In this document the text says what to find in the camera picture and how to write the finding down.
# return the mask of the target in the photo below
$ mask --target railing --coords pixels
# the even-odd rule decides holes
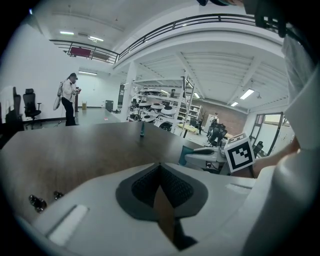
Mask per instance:
[[[173,30],[181,29],[184,27],[192,26],[192,25],[206,24],[206,23],[236,23],[236,24],[250,25],[250,26],[256,27],[255,18],[252,16],[239,15],[239,14],[227,14],[227,13],[197,15],[197,16],[179,19],[174,22],[171,22],[156,28],[155,30],[145,34],[144,36],[139,38],[137,41],[132,43],[120,54],[112,50],[104,49],[102,47],[94,46],[87,43],[65,41],[65,40],[50,40],[50,41],[53,42],[55,45],[57,45],[59,48],[64,49],[63,51],[69,56],[72,56],[72,57],[81,56],[81,57],[88,58],[90,60],[99,60],[99,61],[107,62],[110,64],[115,64],[118,60],[126,56],[132,50],[134,50],[135,48],[141,46],[142,44],[146,43],[147,41],[155,37],[158,37],[162,34],[165,34]],[[277,25],[277,22],[272,21],[269,23],[268,28],[266,29],[277,33],[278,28],[276,25]]]
[[[71,57],[84,57],[90,60],[99,60],[110,64],[115,64],[119,58],[119,54],[99,46],[88,43],[66,41],[66,40],[50,40],[66,54]]]
[[[256,27],[255,18],[251,16],[246,16],[246,15],[220,13],[220,14],[204,14],[204,15],[187,17],[187,18],[179,19],[174,22],[168,23],[161,27],[158,27],[155,30],[149,32],[148,34],[145,34],[144,36],[139,38],[137,41],[132,43],[125,50],[123,50],[119,55],[119,60],[123,58],[125,55],[127,55],[128,53],[130,53],[133,49],[137,48],[138,46],[167,32],[181,29],[183,27],[188,27],[191,25],[198,25],[198,24],[205,24],[205,23],[221,23],[221,22],[237,23],[237,24],[244,24],[244,25],[250,25],[250,26]],[[270,24],[269,27],[266,29],[277,33],[278,28],[275,26],[275,24],[276,22],[274,22],[274,24]]]

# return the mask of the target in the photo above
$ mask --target white column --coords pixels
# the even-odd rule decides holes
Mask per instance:
[[[136,80],[137,77],[137,65],[134,61],[130,63],[128,74],[126,76],[126,81],[124,84],[124,94],[123,94],[123,102],[122,102],[122,110],[121,110],[121,122],[125,122],[129,115],[129,106],[131,104],[132,95],[132,87],[133,81]]]

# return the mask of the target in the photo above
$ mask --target ceiling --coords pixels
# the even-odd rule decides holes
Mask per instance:
[[[238,109],[267,106],[288,98],[288,82],[282,57],[266,50],[234,42],[197,42],[172,46],[136,60],[136,80],[179,78],[188,72],[203,99]],[[126,80],[128,67],[118,75]],[[143,81],[144,86],[174,87]],[[255,92],[242,100],[247,91]]]
[[[93,44],[89,36],[103,39],[97,46],[112,49],[126,29],[149,18],[151,11],[161,12],[186,0],[48,0],[33,10],[48,39]],[[63,35],[60,31],[73,32]]]

